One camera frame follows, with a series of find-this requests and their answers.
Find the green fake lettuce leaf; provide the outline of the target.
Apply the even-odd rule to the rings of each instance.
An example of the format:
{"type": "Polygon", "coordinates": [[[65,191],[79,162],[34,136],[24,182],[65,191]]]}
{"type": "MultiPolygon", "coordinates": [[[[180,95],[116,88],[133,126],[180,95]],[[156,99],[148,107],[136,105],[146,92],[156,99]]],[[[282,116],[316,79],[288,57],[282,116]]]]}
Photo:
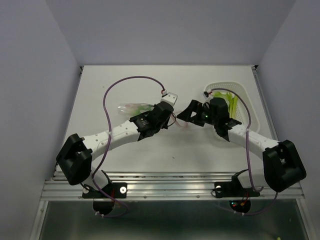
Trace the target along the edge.
{"type": "Polygon", "coordinates": [[[147,103],[135,103],[132,105],[132,114],[133,116],[143,114],[148,111],[152,111],[154,106],[147,103]]]}

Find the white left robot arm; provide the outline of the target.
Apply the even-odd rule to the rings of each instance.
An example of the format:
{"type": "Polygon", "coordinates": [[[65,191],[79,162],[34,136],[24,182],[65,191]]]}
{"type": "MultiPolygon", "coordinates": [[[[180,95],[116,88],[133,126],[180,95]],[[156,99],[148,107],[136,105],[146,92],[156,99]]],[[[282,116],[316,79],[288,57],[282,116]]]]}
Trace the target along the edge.
{"type": "Polygon", "coordinates": [[[94,188],[100,197],[106,197],[111,193],[109,182],[103,179],[95,185],[88,182],[94,172],[92,162],[106,151],[141,141],[167,129],[173,111],[171,104],[161,101],[151,111],[133,116],[111,131],[84,137],[72,134],[59,151],[56,162],[71,186],[86,184],[94,188]]]}

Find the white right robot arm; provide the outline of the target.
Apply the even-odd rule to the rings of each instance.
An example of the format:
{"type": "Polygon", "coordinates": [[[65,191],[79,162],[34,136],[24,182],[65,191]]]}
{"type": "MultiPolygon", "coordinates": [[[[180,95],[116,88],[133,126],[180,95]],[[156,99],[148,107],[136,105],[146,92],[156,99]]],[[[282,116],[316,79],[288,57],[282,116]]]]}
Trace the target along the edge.
{"type": "Polygon", "coordinates": [[[242,195],[253,187],[269,187],[280,193],[307,176],[299,153],[291,141],[269,139],[249,130],[229,116],[227,103],[222,98],[214,97],[206,103],[192,100],[177,118],[201,127],[212,125],[218,136],[245,148],[247,154],[252,153],[262,160],[262,169],[249,167],[239,172],[235,180],[230,182],[231,192],[235,195],[242,195]]]}

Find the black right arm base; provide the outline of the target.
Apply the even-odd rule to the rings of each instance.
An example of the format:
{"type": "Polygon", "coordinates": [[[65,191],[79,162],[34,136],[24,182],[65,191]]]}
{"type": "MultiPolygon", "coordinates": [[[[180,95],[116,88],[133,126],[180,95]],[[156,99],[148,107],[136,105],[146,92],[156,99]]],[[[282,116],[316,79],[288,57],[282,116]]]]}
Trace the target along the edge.
{"type": "Polygon", "coordinates": [[[232,198],[229,201],[230,210],[236,214],[246,215],[251,209],[250,197],[257,198],[260,193],[255,192],[251,186],[242,187],[239,176],[247,173],[248,169],[235,173],[230,181],[215,182],[211,195],[215,198],[232,198]]]}

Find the yellow-green fake celery stalk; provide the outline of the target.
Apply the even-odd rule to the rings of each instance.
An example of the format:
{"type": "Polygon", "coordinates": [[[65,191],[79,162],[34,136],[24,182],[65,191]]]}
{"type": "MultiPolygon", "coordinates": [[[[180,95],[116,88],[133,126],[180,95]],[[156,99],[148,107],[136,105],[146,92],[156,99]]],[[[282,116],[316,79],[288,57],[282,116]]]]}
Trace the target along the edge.
{"type": "Polygon", "coordinates": [[[235,119],[239,98],[231,92],[221,92],[221,91],[215,91],[213,93],[213,96],[217,98],[222,98],[226,101],[228,106],[229,117],[235,119]]]}

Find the clear pink-dotted zip bag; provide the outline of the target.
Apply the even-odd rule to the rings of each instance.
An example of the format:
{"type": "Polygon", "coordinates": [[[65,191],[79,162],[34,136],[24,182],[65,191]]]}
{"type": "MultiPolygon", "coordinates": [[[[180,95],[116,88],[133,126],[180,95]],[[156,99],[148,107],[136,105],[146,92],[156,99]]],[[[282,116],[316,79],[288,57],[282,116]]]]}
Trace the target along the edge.
{"type": "Polygon", "coordinates": [[[139,121],[142,124],[150,125],[156,130],[167,129],[176,126],[181,129],[188,128],[188,123],[178,120],[177,116],[180,110],[174,110],[174,107],[165,101],[157,104],[149,103],[126,103],[118,107],[118,113],[130,120],[139,121]]]}

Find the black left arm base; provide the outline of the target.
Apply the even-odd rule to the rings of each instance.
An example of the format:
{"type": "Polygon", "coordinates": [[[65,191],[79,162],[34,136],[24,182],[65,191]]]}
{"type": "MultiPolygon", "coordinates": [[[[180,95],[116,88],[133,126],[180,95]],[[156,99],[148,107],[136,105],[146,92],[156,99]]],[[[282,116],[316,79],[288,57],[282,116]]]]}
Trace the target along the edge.
{"type": "Polygon", "coordinates": [[[92,209],[96,216],[103,219],[119,218],[126,215],[129,206],[122,201],[127,197],[128,184],[126,182],[112,182],[105,171],[101,172],[102,180],[107,181],[104,187],[95,184],[95,180],[89,177],[90,183],[80,183],[82,186],[82,197],[92,199],[92,209]]]}

